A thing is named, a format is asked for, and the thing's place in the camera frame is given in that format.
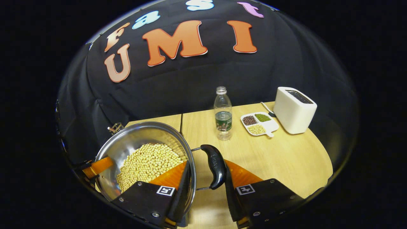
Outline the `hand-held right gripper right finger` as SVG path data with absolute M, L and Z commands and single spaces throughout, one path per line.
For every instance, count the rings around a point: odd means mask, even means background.
M 263 228 L 304 204 L 304 198 L 276 178 L 261 179 L 225 160 L 225 191 L 238 228 Z

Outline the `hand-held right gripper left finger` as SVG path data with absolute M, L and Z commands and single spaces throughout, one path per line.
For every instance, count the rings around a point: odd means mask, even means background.
M 136 181 L 112 204 L 158 228 L 177 228 L 190 201 L 191 172 L 188 161 L 151 182 Z

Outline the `steel pot with black handles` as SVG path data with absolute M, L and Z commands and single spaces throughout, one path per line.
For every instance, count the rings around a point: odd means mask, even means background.
M 189 162 L 191 185 L 189 206 L 185 210 L 186 215 L 192 206 L 195 193 L 198 190 L 197 173 L 192 154 L 193 150 L 190 149 L 187 141 L 179 131 L 165 123 L 154 121 L 137 123 L 124 128 L 112 136 L 100 149 L 96 160 L 99 161 L 109 156 L 114 162 L 114 165 L 100 173 L 100 177 L 96 180 L 97 187 L 109 202 L 117 197 L 122 192 L 116 179 L 119 173 L 119 167 L 122 165 L 126 156 L 146 143 L 165 143 Z

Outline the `small clear square holder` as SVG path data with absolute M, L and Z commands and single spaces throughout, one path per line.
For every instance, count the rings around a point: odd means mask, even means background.
M 112 136 L 122 131 L 123 129 L 124 126 L 122 125 L 122 123 L 115 123 L 112 127 L 107 127 L 107 130 L 111 133 Z

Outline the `pile of soybeans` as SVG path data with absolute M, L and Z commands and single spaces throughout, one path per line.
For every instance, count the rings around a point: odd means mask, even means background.
M 123 160 L 117 183 L 121 191 L 138 181 L 178 189 L 186 162 L 166 144 L 144 144 Z

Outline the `white divided bean dish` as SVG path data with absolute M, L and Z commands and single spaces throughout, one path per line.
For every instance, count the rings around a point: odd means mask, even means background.
M 240 120 L 252 136 L 266 135 L 273 138 L 273 133 L 279 129 L 277 122 L 265 112 L 245 114 L 240 117 Z

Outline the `clear plastic water bottle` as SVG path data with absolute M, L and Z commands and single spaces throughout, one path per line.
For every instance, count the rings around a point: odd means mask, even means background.
M 216 88 L 213 108 L 217 137 L 222 141 L 229 140 L 232 135 L 232 104 L 227 95 L 226 87 Z

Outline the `white spoon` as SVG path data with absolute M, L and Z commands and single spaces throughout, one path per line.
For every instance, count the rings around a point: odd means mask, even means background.
M 274 118 L 277 117 L 277 116 L 275 115 L 275 113 L 272 112 L 272 111 L 270 110 L 270 108 L 268 108 L 265 103 L 261 102 L 261 104 L 262 104 L 262 106 L 268 111 L 269 116 L 274 117 Z

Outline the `white toaster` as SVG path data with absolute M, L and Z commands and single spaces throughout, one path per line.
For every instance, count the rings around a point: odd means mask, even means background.
M 289 134 L 306 132 L 314 118 L 317 104 L 293 87 L 278 87 L 273 112 Z

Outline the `black backdrop cloth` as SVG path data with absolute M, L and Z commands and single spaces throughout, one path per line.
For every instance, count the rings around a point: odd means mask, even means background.
M 287 14 L 251 0 L 162 0 L 107 25 L 78 50 L 57 94 L 72 166 L 96 157 L 107 126 L 213 108 L 216 87 L 233 106 L 273 101 L 293 87 L 317 104 L 309 128 L 334 172 L 359 126 L 354 84 L 337 56 Z

